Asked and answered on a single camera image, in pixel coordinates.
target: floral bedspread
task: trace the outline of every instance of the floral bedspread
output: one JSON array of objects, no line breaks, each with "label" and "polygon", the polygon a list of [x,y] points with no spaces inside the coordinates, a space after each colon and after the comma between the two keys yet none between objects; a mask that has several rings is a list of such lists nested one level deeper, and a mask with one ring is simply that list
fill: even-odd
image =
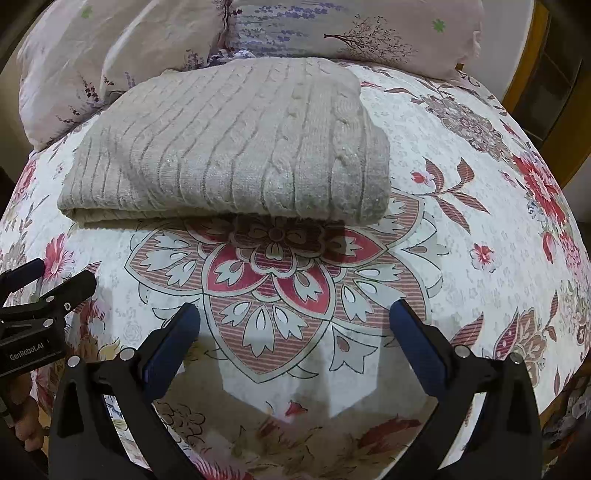
[{"label": "floral bedspread", "polygon": [[[208,479],[382,475],[434,407],[388,329],[401,297],[453,344],[498,359],[519,352],[540,411],[589,349],[579,231],[498,100],[467,76],[452,86],[342,64],[391,142],[391,202],[376,225],[256,216],[78,225],[56,200],[96,118],[31,156],[0,224],[0,270],[44,258],[43,292],[96,273],[96,294],[68,318],[70,352],[88,361],[137,347],[186,301],[199,308],[200,338],[155,406]],[[63,368],[34,373],[47,411]],[[447,462],[462,454],[482,401]]]}]

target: mandala pattern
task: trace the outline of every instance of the mandala pattern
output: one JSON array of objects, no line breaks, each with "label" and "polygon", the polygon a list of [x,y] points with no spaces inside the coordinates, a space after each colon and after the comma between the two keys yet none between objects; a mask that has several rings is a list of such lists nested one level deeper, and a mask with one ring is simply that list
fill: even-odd
[{"label": "mandala pattern", "polygon": [[389,215],[370,228],[248,215],[192,219],[154,230],[126,267],[153,290],[203,294],[220,349],[263,382],[297,366],[330,322],[387,335],[389,307],[402,297],[426,318],[425,288],[394,249],[422,212],[418,198],[393,192]]}]

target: person's hand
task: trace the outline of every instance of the person's hand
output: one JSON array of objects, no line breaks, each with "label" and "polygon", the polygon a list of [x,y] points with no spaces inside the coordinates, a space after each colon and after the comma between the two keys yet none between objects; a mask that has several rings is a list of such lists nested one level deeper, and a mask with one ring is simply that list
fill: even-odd
[{"label": "person's hand", "polygon": [[31,374],[17,377],[9,387],[10,399],[17,405],[23,405],[22,417],[15,423],[15,434],[20,441],[25,442],[27,452],[38,450],[43,446],[43,428],[39,423],[39,406],[35,399],[29,395],[32,387]]}]

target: knitted blanket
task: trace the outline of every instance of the knitted blanket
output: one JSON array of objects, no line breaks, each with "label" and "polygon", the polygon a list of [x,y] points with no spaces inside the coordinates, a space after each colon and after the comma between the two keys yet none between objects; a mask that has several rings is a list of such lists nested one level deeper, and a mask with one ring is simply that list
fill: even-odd
[{"label": "knitted blanket", "polygon": [[165,72],[101,114],[58,206],[81,222],[220,212],[377,222],[389,144],[359,94],[351,72],[317,58]]}]

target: metal screw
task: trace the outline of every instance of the metal screw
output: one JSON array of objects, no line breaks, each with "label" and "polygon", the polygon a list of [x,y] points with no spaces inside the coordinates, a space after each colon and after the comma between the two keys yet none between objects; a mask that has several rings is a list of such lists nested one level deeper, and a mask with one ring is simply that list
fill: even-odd
[{"label": "metal screw", "polygon": [[472,353],[466,345],[458,345],[453,349],[453,351],[460,358],[468,358]]},{"label": "metal screw", "polygon": [[119,358],[123,361],[131,360],[135,356],[135,350],[133,348],[124,348],[119,353]]},{"label": "metal screw", "polygon": [[74,368],[79,363],[80,363],[80,357],[78,355],[71,356],[68,359],[68,367]]},{"label": "metal screw", "polygon": [[523,362],[523,357],[517,352],[510,353],[509,358],[515,365],[519,365],[521,362]]}]

